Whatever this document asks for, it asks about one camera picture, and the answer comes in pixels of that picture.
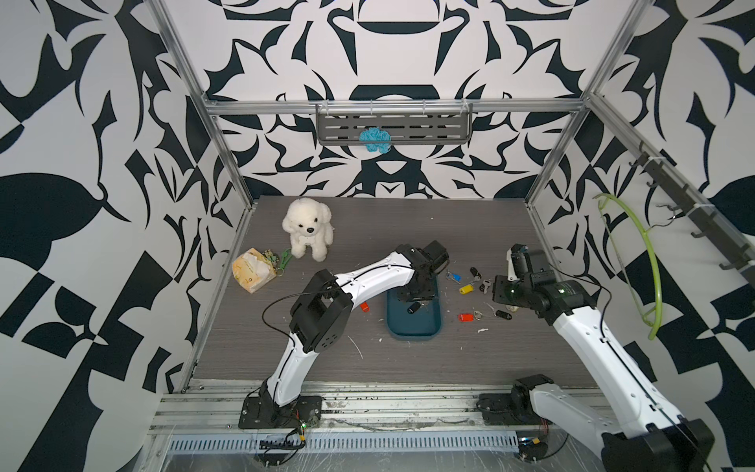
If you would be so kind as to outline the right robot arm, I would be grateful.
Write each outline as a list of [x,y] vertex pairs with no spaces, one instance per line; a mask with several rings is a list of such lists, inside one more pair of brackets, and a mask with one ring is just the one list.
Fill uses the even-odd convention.
[[560,427],[591,450],[608,471],[708,471],[715,444],[700,419],[688,420],[647,378],[576,280],[560,281],[548,257],[522,244],[506,253],[507,273],[495,278],[493,299],[533,311],[576,353],[607,399],[613,418],[569,395],[552,379],[519,379],[509,395],[517,419]]

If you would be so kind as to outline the blue tag key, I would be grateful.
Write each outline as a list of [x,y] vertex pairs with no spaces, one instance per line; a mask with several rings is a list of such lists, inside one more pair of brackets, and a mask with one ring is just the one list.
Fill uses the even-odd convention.
[[446,277],[449,280],[453,280],[457,283],[460,283],[462,281],[462,277],[460,275],[458,275],[457,273],[452,273],[451,271],[446,272]]

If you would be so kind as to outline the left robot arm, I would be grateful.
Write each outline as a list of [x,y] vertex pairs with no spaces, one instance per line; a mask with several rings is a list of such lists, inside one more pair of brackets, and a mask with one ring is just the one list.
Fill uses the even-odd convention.
[[406,309],[418,310],[436,298],[436,278],[448,262],[446,247],[433,241],[424,248],[400,245],[351,273],[318,271],[290,310],[286,350],[260,397],[276,410],[293,405],[318,355],[340,340],[354,309],[393,290]]

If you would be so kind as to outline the teal plastic storage box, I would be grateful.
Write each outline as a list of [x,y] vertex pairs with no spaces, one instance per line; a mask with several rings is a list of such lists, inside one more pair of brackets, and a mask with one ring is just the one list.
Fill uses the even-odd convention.
[[407,308],[413,303],[404,303],[397,298],[398,288],[387,292],[387,313],[385,325],[389,333],[402,341],[427,341],[437,336],[444,325],[444,316],[438,299],[438,283],[436,282],[436,297],[429,302],[421,302],[423,307],[415,314],[408,314]]

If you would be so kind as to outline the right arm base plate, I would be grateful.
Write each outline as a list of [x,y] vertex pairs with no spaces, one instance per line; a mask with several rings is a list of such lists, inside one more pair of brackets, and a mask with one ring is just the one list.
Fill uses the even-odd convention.
[[476,402],[476,409],[481,412],[484,423],[488,426],[499,425],[540,425],[550,422],[537,415],[533,409],[530,393],[540,385],[551,385],[554,381],[537,374],[517,379],[510,393],[481,393]]

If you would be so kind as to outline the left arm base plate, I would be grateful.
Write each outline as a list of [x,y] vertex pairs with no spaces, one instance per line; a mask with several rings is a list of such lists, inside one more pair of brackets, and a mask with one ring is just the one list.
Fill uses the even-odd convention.
[[240,430],[294,429],[316,427],[322,417],[321,396],[300,396],[285,406],[276,406],[265,396],[244,399],[238,428]]

